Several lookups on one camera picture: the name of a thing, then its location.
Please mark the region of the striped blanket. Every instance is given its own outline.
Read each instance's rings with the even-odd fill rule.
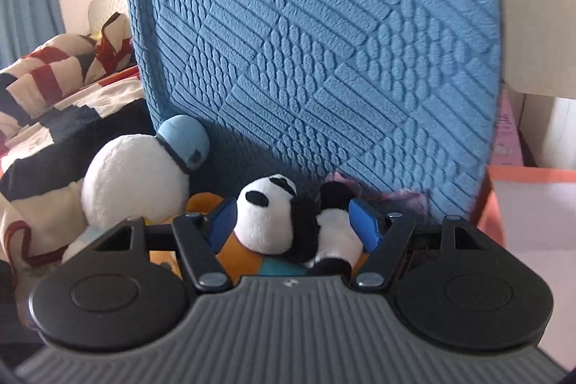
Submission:
[[[128,17],[117,12],[102,37],[64,33],[0,71],[0,144],[60,100],[125,69],[132,56]]]
[[[87,226],[80,193],[94,155],[125,134],[153,134],[138,69],[58,102],[5,143],[0,159],[0,259],[10,263],[18,315],[31,289]]]

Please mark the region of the panda plush toy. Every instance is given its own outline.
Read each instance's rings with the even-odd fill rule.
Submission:
[[[320,188],[317,204],[297,195],[283,175],[260,178],[238,196],[234,233],[247,249],[303,263],[308,275],[349,280],[363,249],[348,219],[353,197],[347,185],[333,181]]]

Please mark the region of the black circular pad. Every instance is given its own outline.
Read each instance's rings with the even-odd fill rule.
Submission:
[[[30,309],[50,342],[119,352],[170,331],[188,300],[172,272],[131,252],[82,252],[38,284]]]
[[[494,275],[464,274],[446,284],[446,296],[462,309],[494,311],[512,299],[512,287]]]
[[[548,285],[509,254],[463,253],[440,257],[398,283],[396,304],[407,322],[461,351],[536,344],[552,313]]]
[[[71,294],[80,309],[111,312],[128,306],[136,299],[138,284],[122,275],[94,275],[81,280]]]

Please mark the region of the blue textured cushion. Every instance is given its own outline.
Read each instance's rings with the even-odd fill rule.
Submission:
[[[466,214],[500,83],[499,0],[129,0],[155,124],[197,117],[194,190],[236,195],[282,172],[341,169]]]

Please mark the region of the gray ridged plate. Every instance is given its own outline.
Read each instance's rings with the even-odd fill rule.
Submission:
[[[492,357],[435,348],[383,297],[356,294],[337,277],[286,280],[245,277],[204,295],[146,347],[112,355],[47,347],[18,374],[42,384],[550,384],[565,374],[532,347]]]

